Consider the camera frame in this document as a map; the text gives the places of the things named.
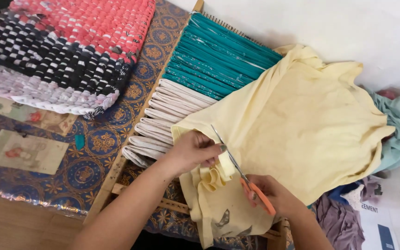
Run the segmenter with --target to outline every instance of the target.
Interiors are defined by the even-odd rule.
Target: orange scissor handle
[[[246,181],[243,178],[240,178],[240,183],[243,185],[243,187],[248,192],[251,192],[251,190],[253,190],[257,194],[257,196],[260,198],[260,200],[265,205],[263,207],[263,210],[265,210],[271,216],[275,215],[275,209],[272,206],[271,202],[268,200],[268,198],[263,194],[263,192],[254,183],[250,182],[249,186],[248,186],[246,184]]]

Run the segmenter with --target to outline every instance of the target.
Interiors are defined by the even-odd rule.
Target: woven rug
[[[0,96],[93,119],[123,93],[154,0],[15,0],[0,15]]]

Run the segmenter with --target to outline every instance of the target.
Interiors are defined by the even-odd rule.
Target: yellow t-shirt
[[[326,65],[301,45],[277,51],[286,54],[277,65],[173,125],[172,136],[176,143],[196,129],[219,142],[214,125],[244,173],[269,174],[309,205],[377,168],[381,139],[395,128],[354,85],[361,63]],[[249,205],[239,178],[228,153],[216,166],[180,177],[203,247],[212,245],[213,236],[263,234],[270,228],[273,218]]]

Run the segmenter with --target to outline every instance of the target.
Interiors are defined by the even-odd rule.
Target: wooden floor
[[[82,224],[56,210],[0,197],[0,250],[64,250]]]

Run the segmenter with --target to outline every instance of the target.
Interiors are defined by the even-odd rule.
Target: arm
[[[297,250],[333,249],[313,213],[282,184],[270,175],[248,174],[246,177],[266,195],[277,214],[289,220],[292,238]],[[245,190],[245,194],[249,202],[264,206],[253,191],[247,192]]]
[[[225,150],[198,131],[184,134],[76,236],[71,249],[130,249],[172,179],[198,164],[209,167]]]

